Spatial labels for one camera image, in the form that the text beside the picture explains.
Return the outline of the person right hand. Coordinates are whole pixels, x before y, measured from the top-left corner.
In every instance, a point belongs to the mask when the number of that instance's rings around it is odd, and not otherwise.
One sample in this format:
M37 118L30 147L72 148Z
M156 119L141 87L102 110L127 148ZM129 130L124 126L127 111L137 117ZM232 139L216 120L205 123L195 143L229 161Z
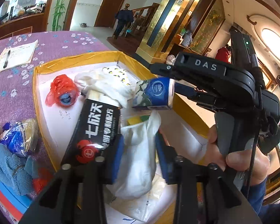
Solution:
M208 144L203 160L205 165L215 163L222 170L225 170L227 166L233 168L236 171L247 171L249 169L252 156L251 150L232 152L224 157L219 151L216 140L217 129L216 126L213 125L209 129L208 133ZM251 177L251 185L255 186L265 182L268 176L269 168L269 158L257 148Z

